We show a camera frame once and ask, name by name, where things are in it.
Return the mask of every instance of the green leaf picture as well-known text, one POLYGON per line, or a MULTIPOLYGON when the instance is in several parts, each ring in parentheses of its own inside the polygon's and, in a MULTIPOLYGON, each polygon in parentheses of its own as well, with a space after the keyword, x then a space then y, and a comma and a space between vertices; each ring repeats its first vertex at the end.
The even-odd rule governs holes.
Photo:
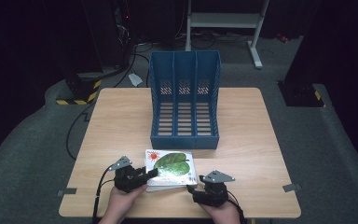
POLYGON ((180 176, 190 171, 185 153, 167 154, 156 161, 154 168, 158 168, 158 176, 180 176))

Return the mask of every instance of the white metal stand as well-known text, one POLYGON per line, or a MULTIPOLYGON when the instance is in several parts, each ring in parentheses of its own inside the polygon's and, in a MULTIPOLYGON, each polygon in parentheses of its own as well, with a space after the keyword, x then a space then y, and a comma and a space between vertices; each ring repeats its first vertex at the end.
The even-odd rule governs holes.
POLYGON ((188 0, 187 30, 186 30, 186 51, 191 50, 191 27, 225 27, 225 28, 253 28, 255 34, 253 40, 248 41, 255 67, 263 68, 255 45, 260 35, 260 30, 266 17, 269 0, 264 0, 260 13, 192 13, 191 0, 188 0))

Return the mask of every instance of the human hand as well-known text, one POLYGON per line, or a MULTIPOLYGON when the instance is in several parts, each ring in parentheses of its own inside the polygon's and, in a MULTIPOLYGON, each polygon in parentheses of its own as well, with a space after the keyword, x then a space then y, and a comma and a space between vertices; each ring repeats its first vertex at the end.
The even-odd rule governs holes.
POLYGON ((119 224, 124 220, 127 212, 132 208, 135 199, 145 190, 147 185, 143 185, 130 193, 126 193, 113 187, 110 191, 109 204, 99 224, 119 224))
POLYGON ((225 202, 219 207, 199 203, 200 207, 211 216, 214 224, 241 224, 240 215, 234 204, 225 202))

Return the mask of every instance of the black wire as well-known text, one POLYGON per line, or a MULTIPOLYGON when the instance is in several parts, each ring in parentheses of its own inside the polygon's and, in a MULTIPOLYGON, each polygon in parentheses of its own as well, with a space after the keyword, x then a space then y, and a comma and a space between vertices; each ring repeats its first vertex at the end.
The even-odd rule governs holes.
POLYGON ((105 75, 102 75, 102 76, 99 76, 99 77, 84 77, 84 78, 82 78, 82 80, 84 80, 84 81, 96 81, 96 80, 105 79, 107 77, 113 77, 113 76, 121 74, 124 70, 126 70, 126 68, 128 68, 128 66, 129 66, 128 64, 125 64, 124 66, 120 67, 115 72, 105 74, 105 75))
POLYGON ((107 167, 106 170, 103 172, 103 175, 101 176, 100 183, 98 184, 97 192, 95 194, 94 210, 92 212, 92 223, 93 224, 97 224, 97 221, 98 221, 97 213, 98 213, 98 204, 100 202, 101 188, 103 187, 103 184, 106 183, 106 182, 103 183, 103 179, 104 179, 106 173, 109 171, 110 167, 111 167, 111 165, 109 167, 107 167))
POLYGON ((232 204, 237 208, 237 210, 238 210, 238 215, 240 216, 240 223, 241 223, 241 224, 245 224, 245 223, 246 223, 246 219, 245 219, 245 217, 243 216, 243 211, 242 211, 240 205, 237 204, 237 203, 235 203, 235 202, 233 202, 233 201, 231 201, 230 199, 227 199, 227 201, 228 201, 229 203, 232 203, 232 204))
POLYGON ((200 36, 200 37, 198 38, 198 40, 200 40, 200 41, 210 41, 210 40, 212 40, 212 44, 210 44, 209 46, 204 47, 204 48, 198 47, 197 45, 194 45, 193 43, 191 43, 191 46, 194 47, 195 49, 209 49, 209 48, 211 48, 211 47, 216 43, 216 38, 215 38, 213 35, 211 35, 212 38, 210 38, 210 39, 205 39, 205 40, 203 40, 203 39, 202 39, 203 37, 204 37, 204 36, 200 36))
POLYGON ((133 63, 135 62, 135 52, 136 52, 136 47, 134 48, 133 50, 133 57, 132 57, 132 62, 130 64, 130 67, 127 69, 127 72, 124 74, 124 76, 121 78, 121 80, 113 87, 113 88, 116 88, 123 80, 124 78, 127 76, 127 74, 130 72, 130 70, 132 69, 133 67, 133 63))
MULTIPOLYGON (((145 60, 147 60, 147 64, 149 64, 150 63, 150 61, 149 61, 149 59, 147 59, 144 55, 142 55, 142 54, 135 54, 136 56, 139 56, 139 57, 141 57, 141 58, 144 58, 145 60)), ((146 87, 149 87, 148 86, 148 82, 149 82, 149 69, 147 69, 147 74, 146 74, 146 87)))
POLYGON ((144 50, 142 50, 142 51, 137 51, 137 53, 144 53, 144 52, 147 52, 147 51, 151 50, 153 47, 154 47, 154 43, 153 43, 153 42, 151 42, 151 43, 150 43, 150 48, 149 48, 149 49, 144 49, 144 50))
POLYGON ((75 118, 75 120, 74 120, 74 122, 72 122, 72 124, 71 124, 71 127, 69 128, 69 130, 68 130, 68 133, 66 134, 66 152, 68 152, 68 155, 72 158, 72 159, 74 159, 74 161, 76 160, 76 157, 71 153, 71 151, 69 150, 69 136, 70 136, 70 134, 71 134, 71 131, 72 131, 72 129, 74 128, 74 126, 75 126, 75 123, 77 122, 77 120, 82 116, 82 115, 84 115, 85 117, 84 117, 84 121, 85 122, 88 122, 88 121, 90 121, 90 119, 88 119, 88 115, 89 115, 89 113, 86 113, 86 111, 88 110, 88 109, 90 109, 92 106, 94 106, 95 105, 95 102, 93 102, 92 104, 90 104, 89 106, 87 106, 87 108, 86 109, 84 109, 76 118, 75 118))
POLYGON ((236 202, 237 204, 240 204, 240 203, 238 203, 238 200, 237 200, 237 198, 234 196, 233 193, 231 193, 230 191, 227 191, 227 192, 234 198, 234 200, 235 200, 235 202, 236 202))

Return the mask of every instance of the gray carpet floor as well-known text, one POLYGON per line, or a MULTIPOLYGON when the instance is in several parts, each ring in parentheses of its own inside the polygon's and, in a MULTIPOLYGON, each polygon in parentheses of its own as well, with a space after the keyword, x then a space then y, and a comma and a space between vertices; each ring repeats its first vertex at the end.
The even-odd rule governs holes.
MULTIPOLYGON (((261 90, 283 158, 293 183, 302 215, 296 219, 258 219, 257 223, 358 223, 358 154, 351 144, 328 92, 314 87, 325 107, 288 107, 277 81, 283 80, 295 57, 301 38, 283 44, 259 39, 257 50, 264 65, 254 67, 246 36, 224 36, 211 41, 193 41, 193 50, 217 49, 222 59, 221 87, 257 87, 261 90)), ((142 45, 138 54, 149 57, 160 45, 142 45)), ((137 56, 132 72, 144 82, 147 61, 137 56)), ((123 74, 103 80, 101 88, 112 88, 123 74)), ((90 218, 61 217, 62 197, 75 161, 66 151, 68 130, 87 105, 57 105, 55 97, 63 81, 46 92, 46 104, 20 123, 0 146, 0 223, 91 223, 90 218)), ((128 77, 118 88, 135 88, 128 77)), ((88 123, 82 116, 68 136, 68 147, 76 156, 88 123)), ((126 223, 162 223, 161 220, 126 220, 126 223)), ((190 220, 179 220, 188 223, 190 220)))

